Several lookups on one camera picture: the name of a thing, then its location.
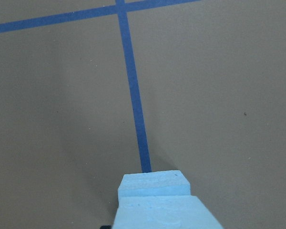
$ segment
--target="floor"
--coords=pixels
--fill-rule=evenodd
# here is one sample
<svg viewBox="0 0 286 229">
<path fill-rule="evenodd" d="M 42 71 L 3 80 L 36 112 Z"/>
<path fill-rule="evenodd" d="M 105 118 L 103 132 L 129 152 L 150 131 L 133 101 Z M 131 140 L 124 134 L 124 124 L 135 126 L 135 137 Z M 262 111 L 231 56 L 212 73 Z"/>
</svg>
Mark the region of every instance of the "floor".
<svg viewBox="0 0 286 229">
<path fill-rule="evenodd" d="M 0 1 L 0 23 L 113 4 Z M 153 171 L 226 229 L 286 229 L 286 1 L 128 19 Z M 140 171 L 117 15 L 0 33 L 0 229 L 111 225 Z"/>
</svg>

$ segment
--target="black object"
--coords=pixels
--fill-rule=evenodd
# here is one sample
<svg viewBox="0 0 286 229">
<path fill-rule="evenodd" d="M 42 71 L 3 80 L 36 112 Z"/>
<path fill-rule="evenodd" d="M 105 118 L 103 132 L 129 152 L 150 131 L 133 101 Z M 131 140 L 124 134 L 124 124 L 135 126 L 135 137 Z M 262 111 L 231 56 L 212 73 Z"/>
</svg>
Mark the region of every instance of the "black object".
<svg viewBox="0 0 286 229">
<path fill-rule="evenodd" d="M 100 229 L 111 229 L 111 226 L 101 226 Z"/>
</svg>

